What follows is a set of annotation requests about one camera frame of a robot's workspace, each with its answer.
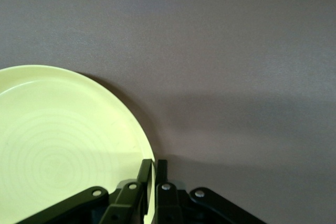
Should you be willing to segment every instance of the plate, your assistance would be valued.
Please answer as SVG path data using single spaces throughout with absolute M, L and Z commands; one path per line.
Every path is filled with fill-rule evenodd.
M 144 158 L 154 160 L 142 128 L 100 84 L 51 66 L 0 70 L 0 223 L 91 186 L 111 193 L 137 177 Z M 151 197 L 145 223 L 153 215 Z

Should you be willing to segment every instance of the gray table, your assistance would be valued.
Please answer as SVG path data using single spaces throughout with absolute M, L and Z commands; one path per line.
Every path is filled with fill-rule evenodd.
M 336 222 L 336 0 L 0 0 L 0 68 L 84 73 L 171 179 L 270 224 Z

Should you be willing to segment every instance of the concentric circle pattern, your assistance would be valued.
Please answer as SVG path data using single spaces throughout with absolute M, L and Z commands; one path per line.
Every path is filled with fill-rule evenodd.
M 1 223 L 91 186 L 112 192 L 144 158 L 153 153 L 141 127 L 102 86 L 47 66 L 0 71 Z

